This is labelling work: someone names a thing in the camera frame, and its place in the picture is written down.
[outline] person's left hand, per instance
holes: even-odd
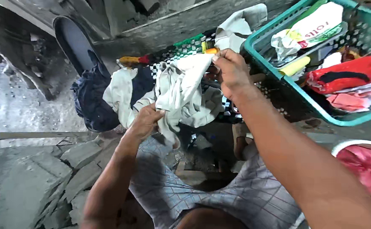
[[[164,117],[165,113],[165,110],[156,111],[154,103],[143,107],[127,130],[127,134],[141,141],[145,140],[150,136],[153,128],[157,126],[157,122]]]

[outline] hand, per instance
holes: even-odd
[[[233,101],[235,94],[249,90],[252,85],[249,81],[249,68],[243,57],[231,49],[221,50],[212,61],[205,77],[209,80],[218,80],[224,96]]]
[[[153,128],[157,126],[157,122],[164,117],[165,113],[165,110],[156,111],[154,103],[143,107],[126,133],[136,140],[145,140],[150,136]]]

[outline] checkered cloth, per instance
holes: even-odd
[[[147,138],[137,152],[138,169],[129,185],[156,229],[176,228],[183,211],[198,207],[221,209],[249,229],[295,229],[303,221],[300,208],[266,168],[254,143],[244,149],[247,161],[235,179],[212,192],[196,190],[177,177],[161,161],[171,151]]]

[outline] white plastic bag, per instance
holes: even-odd
[[[278,61],[338,34],[342,29],[340,24],[343,10],[341,5],[326,3],[294,24],[291,29],[273,35],[271,45],[276,48]]]

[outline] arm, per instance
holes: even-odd
[[[140,143],[152,132],[164,111],[155,111],[154,103],[142,108],[88,195],[83,211],[82,229],[116,228],[119,209],[125,201],[135,171]]]
[[[371,197],[365,188],[330,152],[276,112],[249,82],[244,59],[223,50],[213,62],[221,69],[224,95],[238,107],[266,166],[300,205],[310,226],[371,228]]]

